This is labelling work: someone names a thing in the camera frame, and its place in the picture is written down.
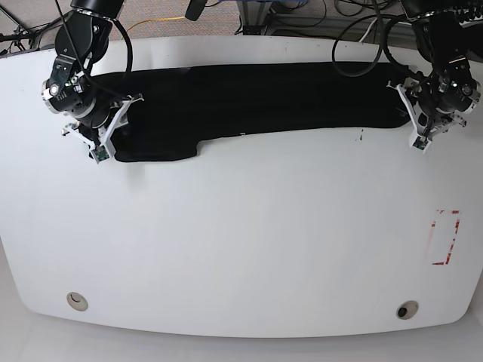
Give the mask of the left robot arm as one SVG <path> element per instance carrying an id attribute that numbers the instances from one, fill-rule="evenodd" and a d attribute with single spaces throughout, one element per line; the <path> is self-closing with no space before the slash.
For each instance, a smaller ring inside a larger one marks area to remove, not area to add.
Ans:
<path id="1" fill-rule="evenodd" d="M 480 34 L 482 26 L 465 28 L 463 24 L 482 16 L 482 3 L 403 1 L 401 7 L 404 13 L 385 25 L 381 45 L 388 61 L 406 76 L 395 90 L 414 128 L 409 144 L 425 151 L 435 135 L 454 125 L 466 126 L 463 115 L 472 112 L 481 99 L 481 85 L 472 77 L 467 55 L 478 53 L 470 37 Z M 420 55 L 432 65 L 429 75 L 400 64 L 388 48 L 391 29 L 403 20 L 413 29 Z"/>

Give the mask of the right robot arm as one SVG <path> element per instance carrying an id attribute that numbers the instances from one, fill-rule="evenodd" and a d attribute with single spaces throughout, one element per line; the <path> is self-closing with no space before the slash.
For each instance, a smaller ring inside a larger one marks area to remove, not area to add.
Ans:
<path id="1" fill-rule="evenodd" d="M 143 100 L 133 85 L 133 46 L 118 20 L 124 3 L 73 1 L 70 6 L 72 10 L 60 17 L 54 42 L 57 55 L 43 84 L 42 99 L 54 114 L 71 117 L 62 134 L 77 136 L 93 159 L 103 161 L 115 154 L 112 136 L 128 125 L 129 107 Z M 94 76 L 93 66 L 106 54 L 112 29 L 125 41 L 125 70 Z"/>

